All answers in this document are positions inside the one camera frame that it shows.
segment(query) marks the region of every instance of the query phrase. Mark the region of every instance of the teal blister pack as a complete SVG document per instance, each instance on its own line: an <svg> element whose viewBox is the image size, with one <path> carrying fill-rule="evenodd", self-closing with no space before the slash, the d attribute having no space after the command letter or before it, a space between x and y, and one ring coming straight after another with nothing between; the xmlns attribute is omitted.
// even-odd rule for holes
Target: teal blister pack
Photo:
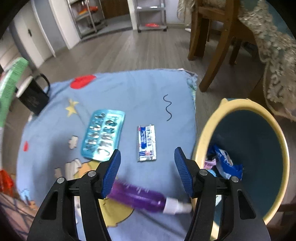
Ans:
<svg viewBox="0 0 296 241"><path fill-rule="evenodd" d="M107 161L118 148L125 113L119 110L96 110L90 119L81 146L85 158Z"/></svg>

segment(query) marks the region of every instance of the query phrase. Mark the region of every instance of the yellow trash can rim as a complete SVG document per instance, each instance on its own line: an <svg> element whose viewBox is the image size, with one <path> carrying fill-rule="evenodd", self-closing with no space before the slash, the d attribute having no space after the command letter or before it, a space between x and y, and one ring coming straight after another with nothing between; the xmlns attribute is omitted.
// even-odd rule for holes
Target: yellow trash can rim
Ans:
<svg viewBox="0 0 296 241"><path fill-rule="evenodd" d="M249 110L262 116L273 128L280 143L282 157L283 157L283 175L281 180L281 186L276 196L276 199L272 207L270 208L270 210L263 217L265 224L268 224L268 222L272 219L274 214L277 212L284 198L286 188L288 185L290 163L289 163L288 146L287 146L287 142L283 134L283 131L281 130L281 127L279 126L277 121L274 119L274 117L264 107L262 107L261 105L249 99L234 99L231 101L228 101L227 99L222 99L218 109L212 114L212 116L209 118L209 120L207 121L206 125L203 128L198 144L195 148L195 152L193 154L193 160L196 161L196 163L200 168L204 167L207 149L217 125L225 116L237 110ZM191 200L193 209L195 209L196 202L197 202L197 199ZM214 222L211 239L217 239L218 232L219 232L219 226Z"/></svg>

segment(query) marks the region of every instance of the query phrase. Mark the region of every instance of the trash can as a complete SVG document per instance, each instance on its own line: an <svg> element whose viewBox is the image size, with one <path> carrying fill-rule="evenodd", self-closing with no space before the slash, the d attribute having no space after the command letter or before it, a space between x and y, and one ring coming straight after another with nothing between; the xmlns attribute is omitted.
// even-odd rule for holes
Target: trash can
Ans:
<svg viewBox="0 0 296 241"><path fill-rule="evenodd" d="M244 167L242 183L267 224L278 210L289 178L289 153L274 117L249 99L223 99L206 123L193 159L204 167L208 146L217 144L234 164ZM193 208L196 199L192 200ZM221 202L216 206L211 239L217 239Z"/></svg>

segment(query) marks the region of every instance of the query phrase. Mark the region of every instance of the yellow star print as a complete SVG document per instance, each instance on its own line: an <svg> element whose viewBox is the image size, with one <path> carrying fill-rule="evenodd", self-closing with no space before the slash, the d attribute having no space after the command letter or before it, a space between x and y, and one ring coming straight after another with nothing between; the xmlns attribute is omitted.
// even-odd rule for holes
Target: yellow star print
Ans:
<svg viewBox="0 0 296 241"><path fill-rule="evenodd" d="M74 106L79 103L77 101L72 101L71 99L69 99L69 102L70 102L70 106L66 108L66 110L69 111L67 117L70 117L70 115L72 115L73 113L77 114Z"/></svg>

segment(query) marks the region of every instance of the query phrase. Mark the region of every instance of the purple liquid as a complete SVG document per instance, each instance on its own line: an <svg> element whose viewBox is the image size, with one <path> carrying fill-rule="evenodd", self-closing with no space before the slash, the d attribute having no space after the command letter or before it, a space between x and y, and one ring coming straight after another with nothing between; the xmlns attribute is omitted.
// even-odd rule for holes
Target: purple liquid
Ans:
<svg viewBox="0 0 296 241"><path fill-rule="evenodd" d="M159 192L133 186L129 183L114 181L112 190L107 196L135 209L145 209L149 212L162 212L166 197Z"/></svg>

